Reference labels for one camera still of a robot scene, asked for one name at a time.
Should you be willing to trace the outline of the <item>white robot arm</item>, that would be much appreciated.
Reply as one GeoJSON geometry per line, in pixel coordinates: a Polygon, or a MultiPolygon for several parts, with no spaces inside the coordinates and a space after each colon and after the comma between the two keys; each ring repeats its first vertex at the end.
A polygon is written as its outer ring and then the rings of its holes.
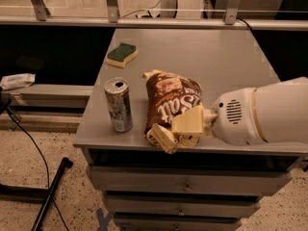
{"type": "Polygon", "coordinates": [[[230,144],[308,142],[308,79],[305,77],[221,95],[207,110],[191,108],[171,121],[177,136],[205,131],[230,144]]]}

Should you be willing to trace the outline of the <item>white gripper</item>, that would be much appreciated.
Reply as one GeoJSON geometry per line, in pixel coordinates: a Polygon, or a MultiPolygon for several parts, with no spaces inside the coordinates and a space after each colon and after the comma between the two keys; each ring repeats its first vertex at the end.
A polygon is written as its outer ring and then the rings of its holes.
{"type": "MultiPolygon", "coordinates": [[[[267,140],[261,131],[256,113],[256,88],[245,88],[221,95],[213,104],[212,111],[218,116],[212,123],[213,135],[233,145],[263,144],[267,140]]],[[[202,134],[203,107],[195,106],[171,120],[175,134],[202,134]]]]}

